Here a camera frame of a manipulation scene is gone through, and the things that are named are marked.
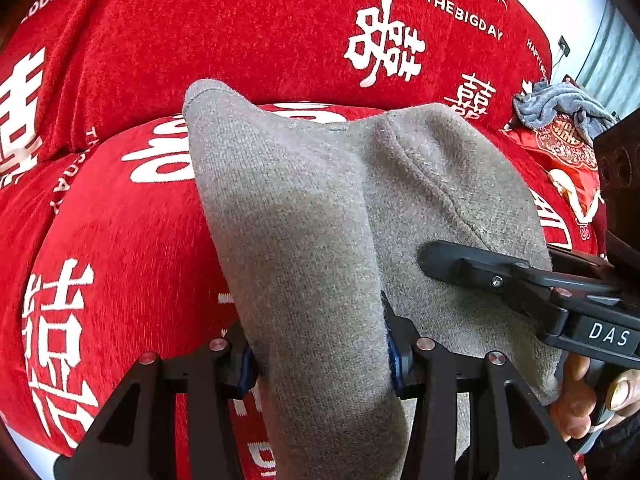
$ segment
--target screw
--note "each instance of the screw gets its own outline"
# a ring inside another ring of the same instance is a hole
[[[560,296],[562,296],[563,298],[570,298],[572,297],[572,293],[570,290],[567,290],[566,288],[562,287],[562,286],[555,286],[554,287],[554,291],[559,294]]]
[[[138,361],[141,365],[149,365],[156,360],[155,352],[144,352],[139,358]]]
[[[415,342],[415,345],[420,350],[425,351],[433,350],[434,348],[436,348],[436,342],[428,337],[421,337],[420,339],[418,339],[418,341]]]
[[[226,348],[226,339],[222,339],[218,337],[216,339],[212,339],[209,341],[209,350],[213,350],[214,352],[220,352]]]
[[[507,362],[507,358],[504,356],[504,354],[502,352],[498,352],[497,350],[494,350],[493,352],[489,352],[486,355],[487,359],[489,359],[489,362],[491,364],[497,365],[497,366],[501,366],[503,364],[505,364],[505,362]]]

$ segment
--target gray curtain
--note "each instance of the gray curtain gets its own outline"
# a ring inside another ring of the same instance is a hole
[[[640,107],[640,43],[609,0],[576,81],[620,118]]]

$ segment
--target gray garment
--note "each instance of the gray garment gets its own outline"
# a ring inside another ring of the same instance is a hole
[[[530,94],[513,96],[513,107],[520,122],[535,130],[551,124],[558,112],[574,118],[582,140],[593,147],[595,139],[616,121],[599,102],[571,83],[550,85],[541,80]]]
[[[394,395],[381,288],[400,316],[454,352],[503,350],[543,402],[559,352],[496,296],[423,275],[442,238],[549,269],[529,190],[448,107],[334,124],[259,110],[201,80],[184,117],[218,257],[260,363],[281,480],[397,479],[415,404]],[[468,442],[460,404],[458,447]]]

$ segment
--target blue-gray cloth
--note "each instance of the blue-gray cloth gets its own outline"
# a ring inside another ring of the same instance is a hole
[[[540,80],[530,94],[514,95],[513,107],[520,122],[532,130],[551,124],[558,112],[571,115],[582,140],[591,147],[593,139],[616,123],[604,106],[571,83],[550,85]]]

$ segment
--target wall outlet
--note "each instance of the wall outlet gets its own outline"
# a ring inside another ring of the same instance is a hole
[[[558,46],[562,49],[564,57],[569,57],[569,52],[571,52],[571,49],[569,48],[569,45],[566,42],[564,36],[560,36],[560,39],[558,40]]]

